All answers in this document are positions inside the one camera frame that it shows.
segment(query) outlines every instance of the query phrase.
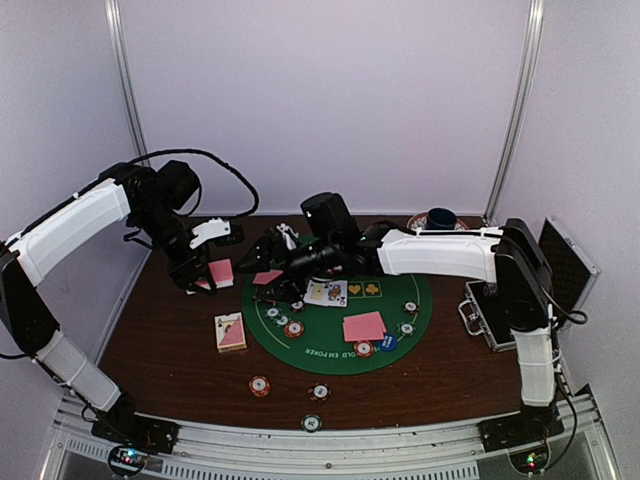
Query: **cup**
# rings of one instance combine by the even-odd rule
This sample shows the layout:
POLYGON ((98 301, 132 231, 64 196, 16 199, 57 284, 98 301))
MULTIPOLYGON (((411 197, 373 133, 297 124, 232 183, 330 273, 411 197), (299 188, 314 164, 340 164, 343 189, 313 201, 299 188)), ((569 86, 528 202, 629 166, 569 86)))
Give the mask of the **cup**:
POLYGON ((427 230, 453 230, 458 217, 446 208, 432 208, 427 215, 427 230))

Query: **poker chip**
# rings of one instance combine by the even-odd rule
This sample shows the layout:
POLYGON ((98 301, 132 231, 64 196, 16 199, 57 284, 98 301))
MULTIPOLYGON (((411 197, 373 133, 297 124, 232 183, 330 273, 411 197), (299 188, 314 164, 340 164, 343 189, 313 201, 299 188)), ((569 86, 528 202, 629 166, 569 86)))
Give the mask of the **poker chip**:
POLYGON ((407 337, 410 337, 415 332, 415 328, 411 323, 401 323, 398 326, 398 331, 402 335, 406 335, 407 337))
POLYGON ((331 390, 325 383, 316 383, 313 387, 307 390, 307 393, 309 394, 309 398, 314 402, 324 402, 329 398, 329 395, 331 395, 331 390))
POLYGON ((305 415, 300 422, 305 432, 315 433, 322 430, 322 420, 317 415, 305 415))
POLYGON ((279 327, 284 327, 287 323, 289 323, 289 317, 286 315, 282 315, 276 319, 276 325, 279 327))
POLYGON ((304 302, 302 300, 300 300, 299 302, 294 302, 291 305, 289 305, 289 308, 291 308, 291 311, 293 313, 300 313, 304 310, 304 302))
POLYGON ((271 385, 266 377, 253 377, 249 382, 249 390, 256 397, 266 397, 271 391, 271 385))
POLYGON ((403 310, 407 313, 418 313, 420 306, 416 302, 404 302, 403 310))
POLYGON ((353 349, 356 351, 356 355, 358 355, 359 357, 366 358, 373 355, 373 345, 371 345, 371 342, 356 342, 356 344, 353 346, 353 349))
POLYGON ((398 346, 398 337, 393 333, 385 333, 384 339, 380 340, 377 345, 383 352, 392 352, 398 346))
POLYGON ((289 322, 284 327, 284 334, 289 338, 301 337, 304 333, 304 325, 301 322, 289 322))

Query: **dark wood surface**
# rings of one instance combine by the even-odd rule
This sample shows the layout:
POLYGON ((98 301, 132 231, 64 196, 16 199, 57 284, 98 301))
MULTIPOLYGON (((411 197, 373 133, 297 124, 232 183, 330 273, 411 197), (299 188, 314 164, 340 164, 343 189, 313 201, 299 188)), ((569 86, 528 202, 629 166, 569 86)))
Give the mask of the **dark wood surface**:
MULTIPOLYGON (((363 217, 359 223, 375 219, 363 217)), ((243 219, 239 223, 245 226, 246 241, 215 249, 215 257, 238 260, 266 227, 281 221, 308 231, 301 217, 243 219)), ((248 278, 237 275, 235 286, 215 297, 187 296, 169 280, 165 257, 151 255, 101 362, 107 375, 134 396, 139 412, 283 429, 299 429, 302 417, 315 413, 325 429, 350 429, 426 425, 518 408, 515 352, 492 354, 482 337, 467 335, 458 317, 464 279, 430 277, 433 316, 424 338, 408 355, 371 373, 337 377, 282 363, 248 329, 247 350, 217 352, 213 317, 241 311, 248 278), (269 396, 251 395, 248 383, 254 375, 269 379, 269 396), (316 382, 327 383, 332 391, 322 405, 307 395, 316 382)))

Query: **green poker mat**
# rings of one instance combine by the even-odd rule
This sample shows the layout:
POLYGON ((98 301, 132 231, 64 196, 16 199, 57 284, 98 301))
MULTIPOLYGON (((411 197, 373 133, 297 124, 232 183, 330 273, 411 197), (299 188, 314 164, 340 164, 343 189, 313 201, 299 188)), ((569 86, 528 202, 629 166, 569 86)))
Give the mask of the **green poker mat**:
POLYGON ((349 282, 347 306, 322 307, 305 305, 302 312, 294 313, 286 303, 275 305, 282 315, 292 321, 302 322, 304 334, 289 338, 284 327, 267 316, 274 305, 256 302, 253 297, 257 286, 247 282, 242 295, 242 313, 245 325, 258 342, 274 357, 293 367, 324 375, 356 375, 386 367, 409 353, 427 331, 433 296, 425 275, 400 275, 384 277, 335 277, 349 282), (416 314, 404 311, 405 302, 419 305, 416 314), (397 336, 398 345, 390 352, 380 350, 377 342, 370 357, 358 357, 353 343, 344 341, 343 318, 351 315, 378 311, 382 315, 388 333, 397 336), (398 326, 412 323, 414 333, 404 336, 398 326))

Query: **robotic arm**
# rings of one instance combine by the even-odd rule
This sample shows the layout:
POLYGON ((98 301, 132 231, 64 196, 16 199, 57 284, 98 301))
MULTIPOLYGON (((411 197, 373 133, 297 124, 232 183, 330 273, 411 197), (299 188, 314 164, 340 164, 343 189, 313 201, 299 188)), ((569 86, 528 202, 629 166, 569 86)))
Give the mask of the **robotic arm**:
POLYGON ((257 272, 275 263, 283 270, 257 300, 298 301, 311 276, 335 268, 345 274, 441 274, 495 283, 501 320, 516 341, 522 403, 509 424, 500 419, 499 425, 484 425, 485 448, 538 441, 557 428, 551 269, 523 221, 466 231, 413 231, 381 222, 361 232, 338 194, 315 195, 301 207, 315 240, 301 245, 282 226, 268 229, 236 267, 257 272))
POLYGON ((165 252, 167 273, 176 286, 215 294, 208 242, 237 240, 242 232, 221 219, 191 229, 182 224, 176 210, 199 188, 198 177, 183 162, 169 161, 158 171, 120 163, 6 244, 0 243, 0 318, 25 356, 75 392, 102 420, 94 425, 96 436, 118 443, 143 438, 139 448, 170 453, 177 426, 135 415, 133 399, 64 335, 36 288, 72 251, 126 218, 127 226, 150 237, 152 248, 165 252), (195 283, 203 278, 208 289, 195 283))

